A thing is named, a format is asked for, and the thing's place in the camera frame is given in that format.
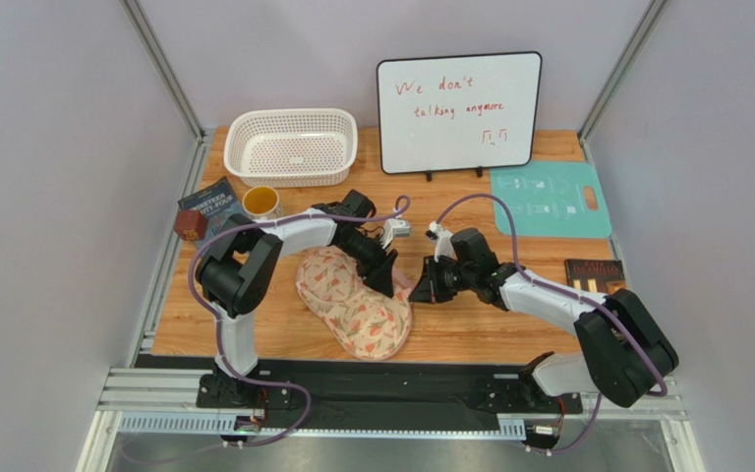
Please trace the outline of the floral mesh laundry bag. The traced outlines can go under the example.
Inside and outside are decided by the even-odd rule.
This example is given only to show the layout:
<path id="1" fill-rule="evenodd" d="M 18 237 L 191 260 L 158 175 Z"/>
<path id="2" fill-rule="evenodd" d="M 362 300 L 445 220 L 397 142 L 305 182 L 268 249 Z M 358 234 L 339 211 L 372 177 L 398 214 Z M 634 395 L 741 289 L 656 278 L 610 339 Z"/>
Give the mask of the floral mesh laundry bag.
<path id="1" fill-rule="evenodd" d="M 385 361 L 404 346 L 412 330 L 412 282 L 397 270 L 393 294 L 365 285 L 354 259 L 336 247 L 309 251 L 299 262 L 295 286 L 307 308 L 346 353 L 361 361 Z"/>

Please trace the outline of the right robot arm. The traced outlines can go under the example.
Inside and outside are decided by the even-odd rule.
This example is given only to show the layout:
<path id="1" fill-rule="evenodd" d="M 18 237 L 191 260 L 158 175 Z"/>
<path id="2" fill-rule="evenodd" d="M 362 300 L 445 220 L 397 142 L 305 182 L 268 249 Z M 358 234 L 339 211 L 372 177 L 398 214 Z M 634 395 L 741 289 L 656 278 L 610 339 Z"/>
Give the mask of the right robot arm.
<path id="1" fill-rule="evenodd" d="M 484 304 L 540 319 L 577 339 L 579 352 L 545 353 L 524 367 L 520 378 L 530 387 L 546 396 L 599 393 L 624 408 L 645 395 L 667 395 L 665 378 L 679 356 L 634 292 L 577 290 L 502 263 L 475 228 L 451 233 L 433 222 L 426 235 L 436 249 L 424 259 L 412 302 L 446 303 L 471 291 Z"/>

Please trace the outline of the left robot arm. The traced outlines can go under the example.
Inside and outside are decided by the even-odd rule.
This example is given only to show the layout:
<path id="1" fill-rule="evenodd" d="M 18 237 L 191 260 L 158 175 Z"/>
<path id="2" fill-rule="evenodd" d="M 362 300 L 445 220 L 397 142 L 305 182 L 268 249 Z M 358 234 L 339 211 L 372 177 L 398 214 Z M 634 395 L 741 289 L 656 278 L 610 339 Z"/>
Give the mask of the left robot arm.
<path id="1" fill-rule="evenodd" d="M 356 190 L 340 202 L 316 204 L 272 220 L 229 217 L 217 235 L 198 247 L 187 271 L 189 291 L 214 318 L 216 373 L 235 383 L 278 386 L 249 374 L 259 361 L 253 316 L 282 258 L 336 247 L 355 261 L 366 286 L 392 296 L 392 270 L 398 253 L 363 228 L 366 223 L 386 220 L 377 214 L 375 204 Z"/>

